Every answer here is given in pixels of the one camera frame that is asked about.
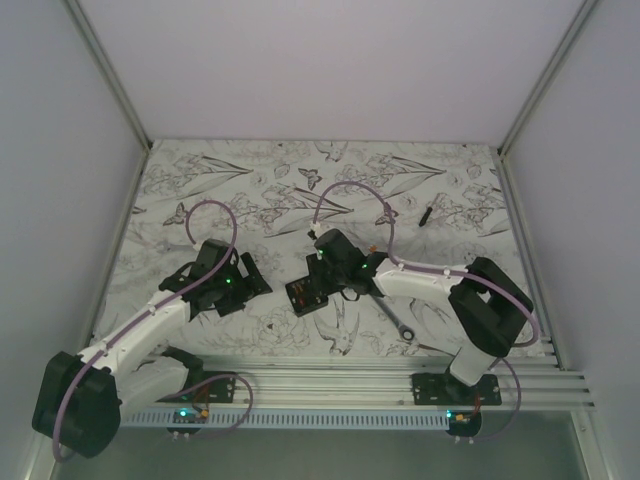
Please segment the black fuse box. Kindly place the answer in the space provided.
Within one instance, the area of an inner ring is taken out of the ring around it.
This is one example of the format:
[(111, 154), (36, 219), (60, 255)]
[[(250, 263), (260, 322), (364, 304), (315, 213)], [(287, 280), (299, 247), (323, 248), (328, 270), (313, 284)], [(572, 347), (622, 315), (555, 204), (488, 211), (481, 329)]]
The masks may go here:
[(311, 314), (328, 305), (328, 295), (314, 284), (310, 275), (287, 283), (285, 290), (297, 317)]

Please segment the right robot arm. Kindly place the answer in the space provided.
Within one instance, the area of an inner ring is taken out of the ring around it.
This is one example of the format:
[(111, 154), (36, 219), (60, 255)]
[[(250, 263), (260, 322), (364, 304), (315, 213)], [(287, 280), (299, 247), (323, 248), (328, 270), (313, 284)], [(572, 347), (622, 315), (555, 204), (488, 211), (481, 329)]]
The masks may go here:
[(538, 339), (530, 299), (488, 258), (454, 267), (407, 263), (391, 251), (366, 254), (335, 228), (314, 224), (309, 236), (316, 249), (309, 265), (311, 284), (325, 296), (350, 289), (376, 299), (448, 301), (467, 337), (443, 380), (452, 403), (466, 404), (477, 395), (481, 377), (516, 346), (527, 323), (531, 341)]

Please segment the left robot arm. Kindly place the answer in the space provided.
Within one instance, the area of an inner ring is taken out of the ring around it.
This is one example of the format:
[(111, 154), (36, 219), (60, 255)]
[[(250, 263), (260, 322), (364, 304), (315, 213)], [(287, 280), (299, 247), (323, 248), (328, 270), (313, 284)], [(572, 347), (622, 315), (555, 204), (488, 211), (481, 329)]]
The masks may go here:
[(122, 420), (157, 401), (197, 399), (205, 371), (199, 357), (166, 345), (199, 314), (241, 311), (271, 287), (252, 256), (209, 239), (196, 259), (160, 282), (151, 299), (112, 333), (46, 365), (32, 428), (92, 458), (115, 437)]

